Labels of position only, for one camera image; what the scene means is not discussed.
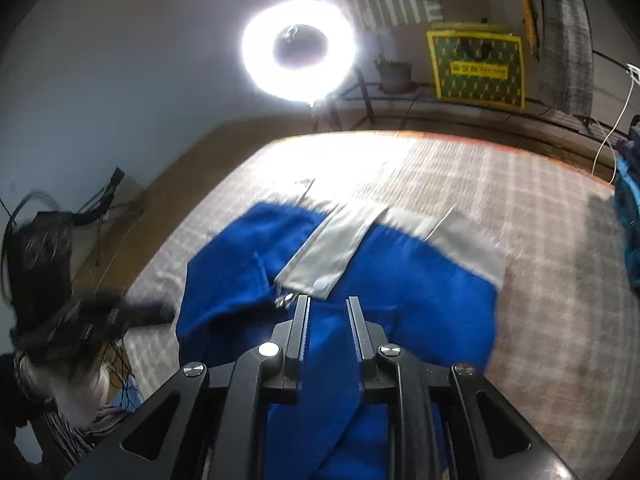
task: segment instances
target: tiled floor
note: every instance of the tiled floor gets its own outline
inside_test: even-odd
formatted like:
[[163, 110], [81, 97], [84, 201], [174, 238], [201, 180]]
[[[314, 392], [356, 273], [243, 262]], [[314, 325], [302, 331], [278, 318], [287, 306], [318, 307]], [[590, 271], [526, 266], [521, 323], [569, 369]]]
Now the tiled floor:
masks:
[[[376, 127], [395, 130], [398, 121], [379, 123]], [[487, 127], [454, 126], [445, 121], [415, 121], [407, 127], [490, 140], [591, 169], [590, 156], [593, 155], [566, 141], [561, 144], [540, 136], [543, 140], [532, 140], [526, 132], [522, 136], [522, 133], [508, 134]], [[143, 196], [142, 215], [116, 222], [103, 236], [100, 265], [95, 266], [95, 255], [90, 254], [76, 274], [75, 289], [128, 288], [189, 211], [234, 168], [273, 139], [310, 131], [308, 116], [272, 116], [226, 123], [211, 132], [149, 186]], [[608, 179], [611, 169], [598, 165], [596, 173]]]

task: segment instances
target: plaid bedsheet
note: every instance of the plaid bedsheet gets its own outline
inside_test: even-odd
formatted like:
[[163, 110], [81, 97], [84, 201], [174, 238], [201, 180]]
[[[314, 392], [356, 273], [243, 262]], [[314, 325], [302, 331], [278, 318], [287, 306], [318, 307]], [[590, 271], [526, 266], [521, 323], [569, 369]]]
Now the plaid bedsheet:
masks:
[[[612, 189], [539, 155], [453, 137], [356, 133], [270, 144], [231, 173], [162, 245], [129, 291], [180, 305], [190, 258], [272, 190], [424, 214], [455, 205], [508, 251], [489, 380], [583, 480], [606, 478], [640, 428], [640, 313]], [[129, 333], [144, 397], [178, 368], [173, 329]]]

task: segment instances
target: bed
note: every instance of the bed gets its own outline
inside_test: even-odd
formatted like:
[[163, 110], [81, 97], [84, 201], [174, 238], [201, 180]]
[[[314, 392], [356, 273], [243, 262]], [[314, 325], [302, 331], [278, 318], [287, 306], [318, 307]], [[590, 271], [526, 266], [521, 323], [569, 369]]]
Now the bed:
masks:
[[[640, 428], [640, 312], [612, 187], [543, 156], [436, 134], [358, 132], [273, 142], [184, 219], [129, 290], [176, 306], [198, 250], [256, 201], [313, 179], [365, 198], [477, 221], [508, 254], [489, 380], [582, 480], [607, 478]], [[130, 332], [147, 398], [178, 369], [174, 329]]]

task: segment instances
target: metal screw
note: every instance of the metal screw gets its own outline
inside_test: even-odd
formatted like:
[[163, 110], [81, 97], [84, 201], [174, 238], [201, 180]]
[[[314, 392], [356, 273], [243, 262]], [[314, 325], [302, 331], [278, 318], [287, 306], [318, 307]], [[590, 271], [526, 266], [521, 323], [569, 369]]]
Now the metal screw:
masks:
[[378, 352], [387, 357], [396, 357], [397, 355], [400, 355], [400, 347], [393, 343], [387, 343], [385, 345], [380, 345]]
[[278, 355], [280, 351], [280, 347], [276, 345], [276, 343], [262, 343], [258, 346], [258, 352], [260, 355], [264, 355], [265, 357], [273, 357], [274, 355]]
[[474, 373], [476, 373], [476, 369], [474, 368], [473, 365], [470, 365], [469, 363], [457, 363], [454, 366], [454, 370], [456, 371], [456, 373], [458, 375], [473, 375]]
[[182, 373], [187, 377], [197, 377], [204, 371], [204, 364], [197, 361], [186, 364], [182, 367]]

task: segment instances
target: yellow and green bag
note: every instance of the yellow and green bag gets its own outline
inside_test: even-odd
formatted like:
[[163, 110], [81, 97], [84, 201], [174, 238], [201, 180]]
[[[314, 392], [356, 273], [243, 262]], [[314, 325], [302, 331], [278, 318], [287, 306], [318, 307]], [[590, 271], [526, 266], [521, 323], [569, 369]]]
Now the yellow and green bag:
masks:
[[518, 36], [428, 30], [438, 99], [524, 108], [524, 57]]

